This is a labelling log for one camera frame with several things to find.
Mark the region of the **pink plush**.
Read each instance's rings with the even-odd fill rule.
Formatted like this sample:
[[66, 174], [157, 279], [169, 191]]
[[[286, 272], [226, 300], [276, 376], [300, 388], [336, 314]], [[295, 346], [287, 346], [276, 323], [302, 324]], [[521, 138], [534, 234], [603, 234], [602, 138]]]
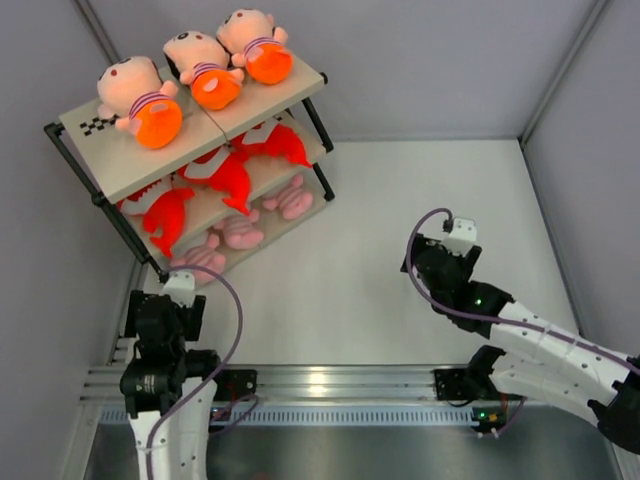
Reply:
[[217, 250], [220, 239], [215, 233], [208, 233], [203, 242], [186, 250], [181, 256], [173, 258], [169, 265], [180, 267], [192, 265], [221, 274], [226, 266], [226, 257]]
[[305, 214], [314, 202], [313, 194], [304, 188], [302, 174], [293, 176], [286, 185], [270, 191], [262, 197], [262, 207], [278, 211], [284, 220], [295, 220]]
[[213, 225], [221, 233], [225, 244], [234, 250], [249, 250], [258, 246], [264, 233], [256, 226], [260, 211], [251, 209], [248, 215], [233, 214]]

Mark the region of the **red plush fish white face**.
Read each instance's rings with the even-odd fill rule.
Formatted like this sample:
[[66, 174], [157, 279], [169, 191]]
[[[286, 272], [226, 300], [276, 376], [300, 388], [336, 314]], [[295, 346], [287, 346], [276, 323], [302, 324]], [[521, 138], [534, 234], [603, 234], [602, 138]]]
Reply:
[[150, 242], [167, 258], [182, 236], [186, 222], [186, 202], [195, 196], [189, 187], [175, 187], [170, 176], [147, 185], [116, 203], [124, 215], [141, 217]]

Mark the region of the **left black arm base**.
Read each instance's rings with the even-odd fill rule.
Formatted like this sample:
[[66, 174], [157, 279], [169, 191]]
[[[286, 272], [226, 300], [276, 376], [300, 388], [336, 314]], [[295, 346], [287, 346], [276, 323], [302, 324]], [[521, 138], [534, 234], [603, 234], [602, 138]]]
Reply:
[[255, 369], [223, 370], [216, 378], [217, 402], [233, 402], [256, 391], [258, 372]]

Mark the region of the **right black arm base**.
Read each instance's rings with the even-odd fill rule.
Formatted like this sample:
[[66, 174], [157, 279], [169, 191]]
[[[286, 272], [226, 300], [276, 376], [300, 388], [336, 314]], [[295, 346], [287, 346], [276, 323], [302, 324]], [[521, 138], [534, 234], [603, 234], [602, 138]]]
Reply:
[[501, 394], [486, 374], [469, 368], [436, 369], [433, 372], [438, 400], [466, 406], [478, 400], [500, 400]]

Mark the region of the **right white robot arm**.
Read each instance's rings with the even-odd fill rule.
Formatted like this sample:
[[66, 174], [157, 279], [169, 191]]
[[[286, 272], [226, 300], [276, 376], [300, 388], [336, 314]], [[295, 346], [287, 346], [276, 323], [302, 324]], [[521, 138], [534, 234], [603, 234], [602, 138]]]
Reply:
[[481, 248], [463, 256], [440, 240], [410, 237], [402, 271], [439, 315], [485, 340], [468, 388], [544, 401], [588, 423], [610, 442], [639, 451], [639, 359], [606, 349], [554, 325], [511, 294], [473, 280]]

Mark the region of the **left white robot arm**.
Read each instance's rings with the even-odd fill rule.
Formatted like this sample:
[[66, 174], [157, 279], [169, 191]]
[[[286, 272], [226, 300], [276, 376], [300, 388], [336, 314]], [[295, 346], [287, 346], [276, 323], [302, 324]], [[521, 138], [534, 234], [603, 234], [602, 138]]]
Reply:
[[167, 294], [130, 294], [125, 336], [133, 357], [119, 382], [141, 479], [204, 479], [212, 400], [226, 386], [213, 350], [199, 339], [205, 298], [191, 305]]

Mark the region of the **left doll orange pants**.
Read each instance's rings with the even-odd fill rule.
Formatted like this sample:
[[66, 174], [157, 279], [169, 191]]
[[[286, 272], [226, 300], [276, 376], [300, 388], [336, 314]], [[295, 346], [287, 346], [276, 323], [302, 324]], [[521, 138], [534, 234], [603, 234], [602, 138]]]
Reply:
[[142, 146], [159, 149], [171, 143], [182, 126], [182, 110], [175, 100], [178, 87], [164, 81], [155, 63], [132, 56], [105, 69], [97, 82], [98, 115]]

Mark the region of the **doll orange pants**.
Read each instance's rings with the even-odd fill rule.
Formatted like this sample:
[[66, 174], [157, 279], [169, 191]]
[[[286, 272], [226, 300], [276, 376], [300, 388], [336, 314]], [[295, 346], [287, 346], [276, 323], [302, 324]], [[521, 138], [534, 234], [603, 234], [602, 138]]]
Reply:
[[230, 68], [230, 56], [210, 35], [185, 31], [163, 46], [174, 76], [190, 89], [203, 108], [219, 111], [235, 101], [242, 91], [244, 72]]
[[293, 69], [293, 53], [287, 47], [289, 35], [275, 24], [271, 14], [238, 9], [218, 27], [216, 37], [231, 55], [232, 64], [245, 69], [259, 83], [278, 84]]
[[142, 146], [159, 149], [171, 143], [182, 126], [182, 110], [175, 100], [178, 87], [164, 81], [155, 63], [132, 56], [105, 69], [97, 82], [98, 115]]

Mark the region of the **middle doll orange pants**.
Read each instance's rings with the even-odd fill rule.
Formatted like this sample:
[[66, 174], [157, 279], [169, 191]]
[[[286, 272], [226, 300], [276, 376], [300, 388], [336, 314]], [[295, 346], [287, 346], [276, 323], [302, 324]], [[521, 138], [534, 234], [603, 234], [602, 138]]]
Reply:
[[203, 108], [219, 111], [235, 101], [242, 91], [244, 72], [230, 68], [230, 56], [210, 35], [185, 31], [163, 46], [174, 76], [190, 89]]

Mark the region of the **right doll orange pants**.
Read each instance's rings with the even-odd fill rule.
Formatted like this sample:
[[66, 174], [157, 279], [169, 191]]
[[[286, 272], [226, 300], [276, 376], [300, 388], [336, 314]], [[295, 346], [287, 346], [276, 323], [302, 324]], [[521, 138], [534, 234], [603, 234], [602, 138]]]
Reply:
[[275, 24], [271, 14], [238, 9], [218, 27], [216, 37], [231, 55], [232, 64], [245, 69], [259, 83], [278, 84], [293, 69], [293, 53], [287, 47], [289, 35]]

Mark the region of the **aluminium mounting rail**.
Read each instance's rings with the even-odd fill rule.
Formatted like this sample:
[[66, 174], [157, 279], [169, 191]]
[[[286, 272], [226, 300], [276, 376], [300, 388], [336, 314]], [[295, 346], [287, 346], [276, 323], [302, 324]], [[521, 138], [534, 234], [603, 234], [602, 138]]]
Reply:
[[524, 396], [547, 404], [578, 398], [606, 404], [628, 375], [627, 369], [608, 365], [602, 358], [581, 360], [577, 367], [558, 370], [511, 356], [500, 357], [490, 367], [236, 365], [223, 370], [255, 369], [258, 376], [254, 393], [268, 401], [411, 403], [437, 401], [433, 372], [446, 368], [475, 370], [486, 374], [501, 395]]

